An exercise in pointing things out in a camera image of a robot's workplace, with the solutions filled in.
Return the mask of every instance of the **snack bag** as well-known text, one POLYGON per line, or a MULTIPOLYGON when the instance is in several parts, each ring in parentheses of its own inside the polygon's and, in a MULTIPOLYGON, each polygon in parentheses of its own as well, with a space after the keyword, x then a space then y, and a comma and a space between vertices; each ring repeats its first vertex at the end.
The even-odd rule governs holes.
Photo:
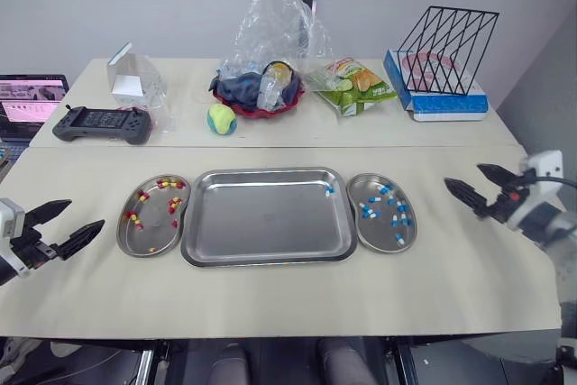
POLYGON ((380 101, 397 96, 392 86, 353 58, 313 71, 308 74, 307 82, 342 116, 358 115, 380 101))

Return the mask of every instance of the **laptop screen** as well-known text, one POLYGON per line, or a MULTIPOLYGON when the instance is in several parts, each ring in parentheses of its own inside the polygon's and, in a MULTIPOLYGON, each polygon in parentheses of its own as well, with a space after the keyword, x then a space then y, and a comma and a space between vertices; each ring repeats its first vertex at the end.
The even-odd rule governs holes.
POLYGON ((0 137, 31 139, 68 90, 64 76, 0 76, 0 137))

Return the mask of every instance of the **laptop keyboard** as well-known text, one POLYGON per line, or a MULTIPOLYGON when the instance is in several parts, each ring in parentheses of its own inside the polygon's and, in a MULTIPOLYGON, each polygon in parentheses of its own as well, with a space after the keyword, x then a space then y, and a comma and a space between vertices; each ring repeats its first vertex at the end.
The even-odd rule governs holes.
POLYGON ((11 162, 16 162, 22 152, 28 147, 28 143, 7 143, 1 142, 0 143, 0 158, 7 155, 8 160, 11 162))

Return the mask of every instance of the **laptop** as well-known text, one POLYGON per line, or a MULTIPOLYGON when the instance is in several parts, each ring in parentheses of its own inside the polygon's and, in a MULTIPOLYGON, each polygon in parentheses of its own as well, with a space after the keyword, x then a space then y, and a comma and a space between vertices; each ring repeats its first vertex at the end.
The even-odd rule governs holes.
POLYGON ((63 75, 0 75, 0 148, 15 162, 69 91, 63 75))

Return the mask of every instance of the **robotic arm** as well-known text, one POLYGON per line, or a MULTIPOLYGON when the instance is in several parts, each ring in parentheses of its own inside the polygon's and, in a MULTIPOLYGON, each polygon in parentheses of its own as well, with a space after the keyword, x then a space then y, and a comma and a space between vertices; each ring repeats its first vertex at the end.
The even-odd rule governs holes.
POLYGON ((444 183, 479 218, 490 216, 511 230, 520 229, 553 262, 562 328, 557 365, 549 383, 563 383, 563 376, 565 384, 577 383, 577 215, 547 202, 562 184, 577 188, 577 183, 563 179, 560 151, 546 151, 522 160, 521 175, 494 164, 477 167, 501 187, 492 205, 488 206, 485 197, 461 180, 446 178, 444 183))
POLYGON ((56 257, 65 261, 100 233, 104 220, 85 225, 60 245, 43 243, 41 233, 33 227, 58 216, 70 203, 53 200, 25 213, 12 200, 0 198, 0 286, 17 275, 28 276, 56 257))

